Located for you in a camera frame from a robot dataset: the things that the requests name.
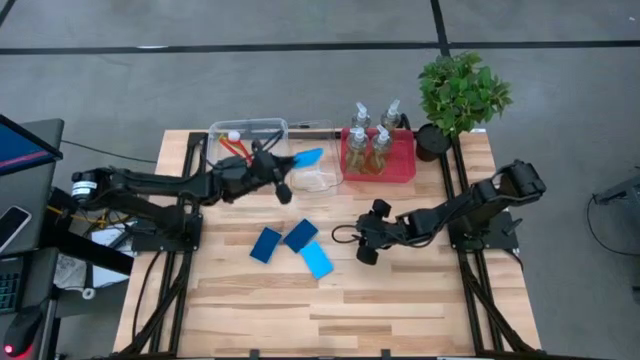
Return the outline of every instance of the green plant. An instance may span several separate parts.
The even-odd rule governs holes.
[[[496,113],[502,116],[513,103],[509,83],[492,78],[488,66],[476,66],[480,62],[476,53],[438,56],[419,76],[422,108],[445,135],[456,137],[476,123],[489,122]]]

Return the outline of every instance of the monitor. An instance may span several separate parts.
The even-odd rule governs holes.
[[[62,153],[0,115],[0,176],[62,159]]]

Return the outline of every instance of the clear plastic bottle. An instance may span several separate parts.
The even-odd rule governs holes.
[[[364,128],[357,127],[350,130],[351,134],[347,138],[347,172],[359,174],[364,166],[365,153],[367,151],[367,135]]]
[[[351,127],[360,127],[366,130],[371,125],[371,116],[369,116],[367,108],[361,102],[357,102],[356,106],[358,107],[358,113],[351,118]]]
[[[364,164],[364,170],[367,174],[380,175],[387,167],[389,153],[391,153],[391,137],[389,132],[382,125],[378,125],[378,135],[373,137],[371,145],[373,151],[367,156]]]
[[[389,106],[389,110],[385,111],[380,117],[380,124],[382,124],[389,133],[393,133],[393,129],[395,129],[401,121],[400,114],[398,113],[398,105],[400,105],[400,100],[396,99],[391,103],[391,106]]]

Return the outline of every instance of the light blue sponge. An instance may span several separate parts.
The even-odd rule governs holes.
[[[311,241],[307,246],[300,250],[300,255],[307,263],[313,277],[320,279],[333,271],[333,264],[329,261],[327,254],[324,253],[317,241]]]

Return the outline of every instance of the bottle cap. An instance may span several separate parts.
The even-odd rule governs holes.
[[[387,111],[388,116],[396,116],[398,115],[398,105],[400,105],[400,100],[395,99],[391,106],[389,106],[389,110]]]
[[[364,129],[361,127],[352,128],[349,132],[355,134],[356,140],[358,141],[364,139]]]
[[[387,131],[387,129],[385,129],[382,125],[378,125],[377,128],[380,132],[380,135],[378,136],[378,142],[384,144],[389,141],[389,131]]]
[[[231,142],[240,141],[240,133],[236,130],[231,130],[229,131],[229,134],[227,134],[227,138],[229,138],[229,141]]]
[[[364,120],[367,118],[367,107],[364,106],[361,102],[357,102],[356,106],[358,107],[358,120]]]

